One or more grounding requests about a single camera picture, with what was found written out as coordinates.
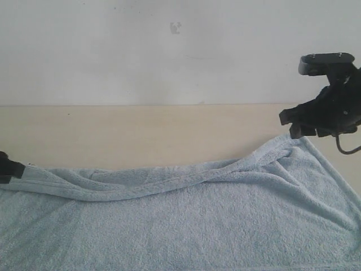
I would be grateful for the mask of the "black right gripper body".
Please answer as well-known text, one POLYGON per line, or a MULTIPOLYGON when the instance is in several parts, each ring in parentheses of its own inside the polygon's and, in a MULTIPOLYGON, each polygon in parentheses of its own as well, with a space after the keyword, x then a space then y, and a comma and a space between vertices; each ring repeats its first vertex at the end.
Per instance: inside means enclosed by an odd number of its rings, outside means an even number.
POLYGON ((360 69, 354 65, 312 65, 311 76, 329 85, 310 102, 310 135, 354 133, 360 125, 360 69))

